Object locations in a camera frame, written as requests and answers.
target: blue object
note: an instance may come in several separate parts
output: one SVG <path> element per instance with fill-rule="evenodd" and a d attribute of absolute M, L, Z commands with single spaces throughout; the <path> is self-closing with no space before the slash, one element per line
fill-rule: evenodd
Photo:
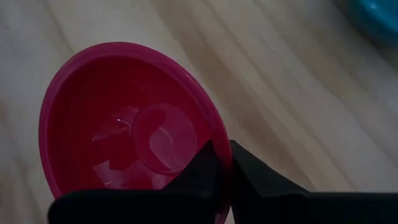
<path fill-rule="evenodd" d="M 348 12 L 376 41 L 398 45 L 398 0 L 348 0 Z"/>

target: bowl rim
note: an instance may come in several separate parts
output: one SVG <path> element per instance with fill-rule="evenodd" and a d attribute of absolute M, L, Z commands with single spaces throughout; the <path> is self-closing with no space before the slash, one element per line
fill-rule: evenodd
<path fill-rule="evenodd" d="M 108 42 L 88 47 L 70 58 L 55 74 L 45 93 L 39 118 L 39 151 L 45 178 L 55 198 L 59 198 L 62 193 L 55 180 L 49 159 L 47 136 L 49 135 L 48 125 L 52 106 L 57 99 L 62 85 L 70 78 L 70 75 L 74 71 L 98 58 L 109 56 L 127 56 L 142 60 L 163 70 L 178 81 L 179 84 L 183 85 L 189 94 L 192 95 L 193 99 L 195 99 L 205 119 L 211 125 L 210 135 L 221 166 L 223 169 L 231 172 L 232 151 L 227 132 L 215 105 L 200 84 L 177 62 L 156 50 L 129 42 Z"/>
<path fill-rule="evenodd" d="M 383 7 L 375 9 L 373 7 L 375 3 L 377 4 L 378 2 L 373 0 L 359 0 L 360 6 L 362 6 L 369 15 L 373 16 L 379 23 L 384 24 L 391 32 L 398 35 L 398 16 L 386 12 Z"/>

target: wooden floor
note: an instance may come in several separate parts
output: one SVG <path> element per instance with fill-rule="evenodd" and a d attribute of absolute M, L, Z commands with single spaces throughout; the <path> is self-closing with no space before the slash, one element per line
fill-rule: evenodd
<path fill-rule="evenodd" d="M 0 223 L 45 223 L 42 98 L 110 41 L 175 59 L 231 139 L 306 189 L 398 190 L 398 54 L 329 0 L 0 0 Z"/>

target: wooden surface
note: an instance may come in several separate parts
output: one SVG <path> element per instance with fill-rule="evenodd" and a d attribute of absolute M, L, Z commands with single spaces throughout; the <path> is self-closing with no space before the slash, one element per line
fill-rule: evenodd
<path fill-rule="evenodd" d="M 329 0 L 0 0 L 0 223 L 44 223 L 41 101 L 94 44 L 190 71 L 236 139 L 309 190 L 398 190 L 398 54 Z"/>

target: black plastic piece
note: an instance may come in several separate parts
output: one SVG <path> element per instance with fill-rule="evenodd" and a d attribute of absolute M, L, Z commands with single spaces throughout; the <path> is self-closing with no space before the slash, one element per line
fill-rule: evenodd
<path fill-rule="evenodd" d="M 237 142 L 231 145 L 236 224 L 398 223 L 398 194 L 308 192 Z"/>
<path fill-rule="evenodd" d="M 211 142 L 163 190 L 84 190 L 56 200 L 50 224 L 214 223 L 219 164 Z"/>

